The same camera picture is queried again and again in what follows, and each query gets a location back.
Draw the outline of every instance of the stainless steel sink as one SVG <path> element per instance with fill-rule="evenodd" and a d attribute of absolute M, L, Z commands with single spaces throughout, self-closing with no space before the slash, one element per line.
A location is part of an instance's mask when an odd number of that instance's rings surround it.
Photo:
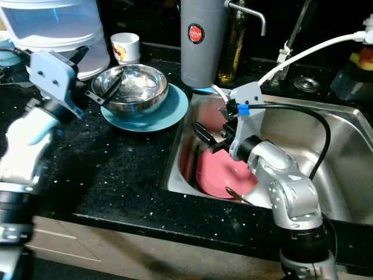
<path fill-rule="evenodd" d="M 332 139 L 313 180 L 321 210 L 331 219 L 373 225 L 373 129 L 363 114 L 345 106 L 273 96 L 264 99 L 308 107 L 325 117 Z M 225 119 L 218 111 L 220 107 L 224 102 L 218 95 L 194 94 L 167 165 L 168 176 L 163 184 L 167 190 L 212 198 L 200 192 L 195 183 L 196 161 L 207 146 L 195 136 L 191 122 L 199 121 L 221 141 Z M 323 148 L 325 132 L 316 119 L 306 114 L 267 109 L 262 138 L 293 155 L 300 170 L 308 175 Z"/>

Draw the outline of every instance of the metal bowl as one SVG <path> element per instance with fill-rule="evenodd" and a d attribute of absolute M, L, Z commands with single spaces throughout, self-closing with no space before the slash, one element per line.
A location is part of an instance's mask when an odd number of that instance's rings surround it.
<path fill-rule="evenodd" d="M 92 81 L 92 91 L 98 96 L 104 96 L 115 82 L 115 77 L 120 74 L 121 84 L 111 101 L 104 106 L 113 114 L 140 116 L 151 113 L 167 96 L 166 76 L 142 64 L 120 65 L 100 73 Z"/>

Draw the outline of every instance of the white cup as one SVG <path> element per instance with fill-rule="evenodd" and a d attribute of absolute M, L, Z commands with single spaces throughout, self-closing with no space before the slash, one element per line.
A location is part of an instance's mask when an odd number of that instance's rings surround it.
<path fill-rule="evenodd" d="M 119 64 L 137 64 L 140 61 L 140 38 L 134 33 L 117 33 L 110 37 L 115 59 Z"/>

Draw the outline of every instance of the cabinet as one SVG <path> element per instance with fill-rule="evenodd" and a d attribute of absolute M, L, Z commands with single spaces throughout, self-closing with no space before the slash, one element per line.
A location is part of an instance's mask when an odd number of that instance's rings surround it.
<path fill-rule="evenodd" d="M 36 217 L 37 257 L 138 280 L 282 279 L 278 262 Z M 340 280 L 368 280 L 338 267 Z"/>

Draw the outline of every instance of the glass bottle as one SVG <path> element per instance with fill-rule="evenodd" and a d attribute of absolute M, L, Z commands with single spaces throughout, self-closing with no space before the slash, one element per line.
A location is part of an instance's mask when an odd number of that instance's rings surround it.
<path fill-rule="evenodd" d="M 238 0 L 240 6 L 245 6 L 245 0 Z M 231 82 L 236 75 L 242 44 L 245 37 L 248 14 L 231 9 L 219 66 L 219 81 Z"/>

